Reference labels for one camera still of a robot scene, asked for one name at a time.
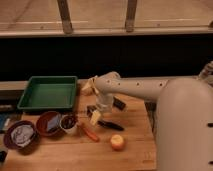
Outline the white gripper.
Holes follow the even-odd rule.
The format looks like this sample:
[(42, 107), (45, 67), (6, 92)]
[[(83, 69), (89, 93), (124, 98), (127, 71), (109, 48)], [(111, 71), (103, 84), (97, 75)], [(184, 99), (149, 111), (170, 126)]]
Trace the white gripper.
[[(101, 112), (111, 112), (113, 107), (113, 95), (112, 94), (99, 94), (96, 100), (96, 106)], [(92, 112), (90, 123), (95, 125), (101, 118), (101, 113), (98, 110)]]

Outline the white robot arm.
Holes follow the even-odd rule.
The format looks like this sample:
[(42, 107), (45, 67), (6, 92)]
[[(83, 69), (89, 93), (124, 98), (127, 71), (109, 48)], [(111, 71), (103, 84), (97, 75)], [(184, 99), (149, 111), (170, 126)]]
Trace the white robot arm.
[(196, 77), (128, 79), (116, 72), (92, 84), (103, 108), (114, 93), (156, 104), (157, 171), (213, 171), (213, 86)]

